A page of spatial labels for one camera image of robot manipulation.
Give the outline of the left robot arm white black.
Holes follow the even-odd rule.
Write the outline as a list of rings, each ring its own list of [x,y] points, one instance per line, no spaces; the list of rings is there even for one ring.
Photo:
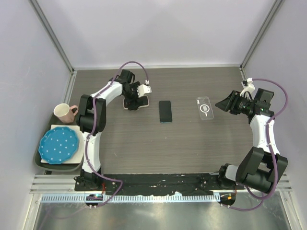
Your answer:
[[[135,81],[135,74],[122,70],[110,79],[106,86],[90,95],[82,95],[76,124],[83,136],[84,155],[80,175],[75,177],[76,191],[97,191],[104,179],[101,175],[100,138],[106,126],[106,107],[116,97],[124,96],[123,105],[127,110],[137,110],[149,105],[146,93],[151,88]]]

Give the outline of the black smartphone gold edge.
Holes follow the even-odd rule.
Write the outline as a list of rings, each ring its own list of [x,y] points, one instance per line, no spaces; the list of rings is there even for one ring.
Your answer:
[[[148,97],[147,96],[143,96],[143,97],[145,97],[145,106],[142,106],[141,108],[149,106],[149,99],[148,99]],[[127,103],[124,100],[123,100],[123,107],[124,107],[125,110],[128,110],[127,109]]]

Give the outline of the teal smartphone black screen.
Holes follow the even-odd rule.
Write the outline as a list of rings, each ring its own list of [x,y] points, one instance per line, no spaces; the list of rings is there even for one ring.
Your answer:
[[[172,109],[170,101],[159,101],[159,117],[161,123],[172,123]]]

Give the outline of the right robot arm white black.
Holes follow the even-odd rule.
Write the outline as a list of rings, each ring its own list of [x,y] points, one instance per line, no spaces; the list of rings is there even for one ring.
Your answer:
[[[274,112],[270,110],[274,93],[258,89],[253,99],[238,91],[216,103],[216,107],[233,115],[245,114],[252,129],[253,146],[239,166],[225,164],[217,176],[217,185],[228,189],[236,183],[269,194],[276,188],[288,159],[281,156],[274,139]]]

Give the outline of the clear phone case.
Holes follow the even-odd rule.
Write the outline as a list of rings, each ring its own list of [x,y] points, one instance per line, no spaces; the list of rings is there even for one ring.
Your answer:
[[[214,119],[214,114],[209,97],[198,97],[196,99],[196,102],[201,120]]]

